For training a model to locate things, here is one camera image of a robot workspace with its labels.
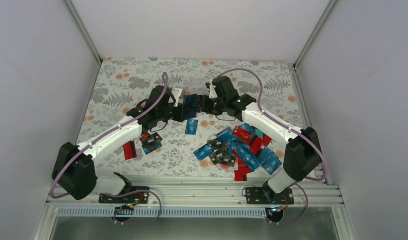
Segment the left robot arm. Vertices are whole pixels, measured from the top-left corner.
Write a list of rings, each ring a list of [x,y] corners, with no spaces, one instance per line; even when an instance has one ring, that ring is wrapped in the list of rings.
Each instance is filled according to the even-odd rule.
[[[96,162],[127,142],[140,138],[158,122],[185,120],[189,107],[184,98],[185,89],[182,87],[157,85],[147,99],[128,110],[109,129],[78,144],[63,144],[51,174],[53,182],[49,196],[58,199],[70,195],[81,200],[97,193],[109,194],[120,203],[126,202],[132,191],[126,180],[116,173],[98,174]]]

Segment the navy blue card holder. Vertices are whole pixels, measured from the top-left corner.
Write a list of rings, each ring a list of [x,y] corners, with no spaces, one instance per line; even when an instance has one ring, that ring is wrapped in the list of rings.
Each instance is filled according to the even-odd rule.
[[[183,100],[183,119],[194,119],[197,116],[197,94],[184,96]]]

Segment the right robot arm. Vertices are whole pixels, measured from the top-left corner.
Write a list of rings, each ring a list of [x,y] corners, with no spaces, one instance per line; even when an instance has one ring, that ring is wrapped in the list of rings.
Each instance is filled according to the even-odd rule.
[[[270,204],[282,197],[282,191],[292,184],[308,178],[325,159],[317,132],[301,129],[265,110],[260,98],[240,95],[231,79],[220,75],[207,82],[209,93],[199,98],[200,111],[212,115],[227,113],[231,117],[251,125],[284,146],[282,167],[263,184],[263,198]]]

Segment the lone blue credit card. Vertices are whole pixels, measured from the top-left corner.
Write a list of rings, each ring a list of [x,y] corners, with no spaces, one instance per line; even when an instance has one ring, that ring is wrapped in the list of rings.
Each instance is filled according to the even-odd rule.
[[[198,129],[198,120],[197,119],[188,119],[185,128],[185,134],[187,135],[196,135]]]

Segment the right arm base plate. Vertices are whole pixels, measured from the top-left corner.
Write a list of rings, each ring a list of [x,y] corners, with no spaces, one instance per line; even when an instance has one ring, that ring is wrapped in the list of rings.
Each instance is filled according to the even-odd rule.
[[[269,188],[246,186],[242,194],[249,205],[292,205],[295,203],[290,187],[285,188],[281,193],[275,193]]]

